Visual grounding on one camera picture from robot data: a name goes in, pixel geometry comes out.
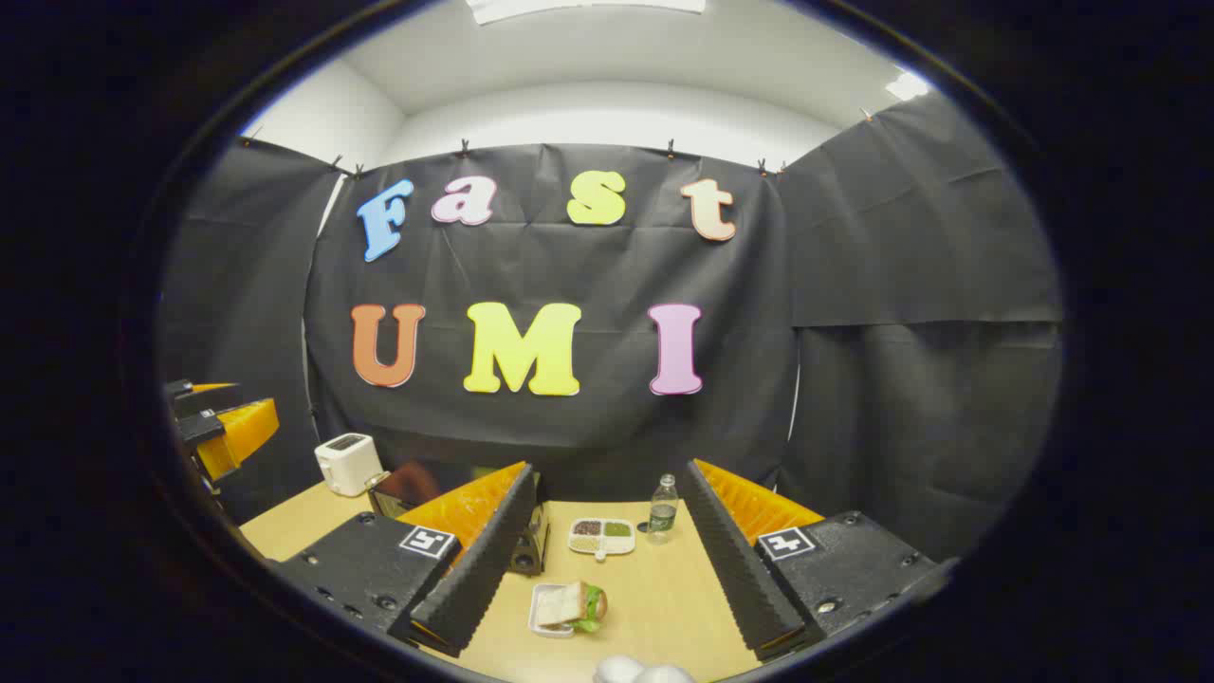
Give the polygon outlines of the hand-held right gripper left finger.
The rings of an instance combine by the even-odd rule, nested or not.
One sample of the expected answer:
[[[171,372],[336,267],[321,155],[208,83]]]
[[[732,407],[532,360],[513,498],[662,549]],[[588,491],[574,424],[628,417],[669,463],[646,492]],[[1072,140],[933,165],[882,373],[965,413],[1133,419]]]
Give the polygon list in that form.
[[[276,571],[334,617],[456,658],[535,503],[533,467],[512,463],[403,516],[361,511]]]

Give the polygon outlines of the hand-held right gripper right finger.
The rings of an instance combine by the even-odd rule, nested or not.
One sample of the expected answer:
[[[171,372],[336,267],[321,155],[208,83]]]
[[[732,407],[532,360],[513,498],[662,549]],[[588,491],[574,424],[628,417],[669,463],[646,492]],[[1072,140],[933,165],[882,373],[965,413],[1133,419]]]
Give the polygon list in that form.
[[[745,648],[762,662],[927,601],[955,567],[862,511],[819,516],[699,459],[681,491]]]

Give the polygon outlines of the black electric oven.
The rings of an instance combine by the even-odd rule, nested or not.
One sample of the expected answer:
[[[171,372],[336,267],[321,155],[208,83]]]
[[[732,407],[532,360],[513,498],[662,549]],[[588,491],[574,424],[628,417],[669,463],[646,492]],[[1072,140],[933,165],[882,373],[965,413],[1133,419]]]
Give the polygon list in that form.
[[[469,483],[441,493],[437,480],[421,463],[404,463],[397,471],[378,476],[367,496],[376,514],[455,533],[461,550],[452,562],[459,563],[503,505],[523,466],[520,462],[503,469],[476,469]],[[524,510],[529,516],[511,547],[507,571],[537,576],[543,571],[550,524],[541,476],[533,472],[531,479],[534,491],[524,494]]]

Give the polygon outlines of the lettuce sandwich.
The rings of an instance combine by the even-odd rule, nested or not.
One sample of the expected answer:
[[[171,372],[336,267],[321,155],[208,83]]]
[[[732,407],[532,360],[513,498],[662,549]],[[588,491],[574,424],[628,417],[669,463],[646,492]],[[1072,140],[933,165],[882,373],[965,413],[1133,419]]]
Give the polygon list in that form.
[[[609,601],[607,593],[599,586],[585,581],[568,584],[563,597],[550,598],[546,610],[541,611],[541,625],[555,625],[572,621],[577,633],[594,633],[601,627]]]

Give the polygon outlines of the clear plastic water bottle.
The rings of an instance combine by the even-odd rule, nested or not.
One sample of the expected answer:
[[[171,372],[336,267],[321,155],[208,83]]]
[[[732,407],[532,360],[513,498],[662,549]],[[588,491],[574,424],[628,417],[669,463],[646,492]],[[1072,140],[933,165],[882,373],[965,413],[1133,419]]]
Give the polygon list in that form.
[[[679,510],[680,496],[676,489],[675,476],[664,472],[659,477],[658,486],[652,494],[649,505],[649,524],[647,536],[654,545],[665,543],[671,539],[673,523],[675,523]]]

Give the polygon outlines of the small white rectangular dish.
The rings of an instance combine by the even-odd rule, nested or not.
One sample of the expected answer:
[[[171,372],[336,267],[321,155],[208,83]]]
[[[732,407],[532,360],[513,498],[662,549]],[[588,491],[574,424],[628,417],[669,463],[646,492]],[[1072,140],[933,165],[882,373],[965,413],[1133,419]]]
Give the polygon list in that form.
[[[528,628],[543,638],[572,638],[575,633],[572,621],[555,625],[541,625],[539,617],[546,610],[550,598],[563,597],[567,593],[568,584],[535,584],[531,593],[531,608],[528,613]]]

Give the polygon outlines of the white divided plate of grains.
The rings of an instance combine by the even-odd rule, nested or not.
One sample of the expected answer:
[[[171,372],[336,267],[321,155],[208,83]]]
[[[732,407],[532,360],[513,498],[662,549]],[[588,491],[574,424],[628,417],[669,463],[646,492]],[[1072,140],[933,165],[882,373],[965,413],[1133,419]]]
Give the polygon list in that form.
[[[592,554],[599,560],[611,554],[630,554],[635,545],[635,527],[623,519],[579,518],[571,523],[567,536],[572,552]]]

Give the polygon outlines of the white toaster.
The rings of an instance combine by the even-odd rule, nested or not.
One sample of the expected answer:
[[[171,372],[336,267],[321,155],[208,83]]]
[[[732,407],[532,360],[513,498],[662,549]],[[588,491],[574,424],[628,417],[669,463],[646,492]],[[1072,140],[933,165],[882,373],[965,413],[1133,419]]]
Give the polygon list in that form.
[[[357,497],[386,476],[371,436],[348,433],[314,446],[324,484],[331,493]]]

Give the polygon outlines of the long ceiling light panel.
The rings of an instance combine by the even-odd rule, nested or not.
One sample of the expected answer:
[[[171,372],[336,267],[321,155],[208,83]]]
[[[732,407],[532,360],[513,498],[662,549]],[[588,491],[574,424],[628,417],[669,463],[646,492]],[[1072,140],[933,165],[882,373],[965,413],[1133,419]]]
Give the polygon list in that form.
[[[566,8],[658,8],[702,15],[708,0],[464,0],[477,25]]]

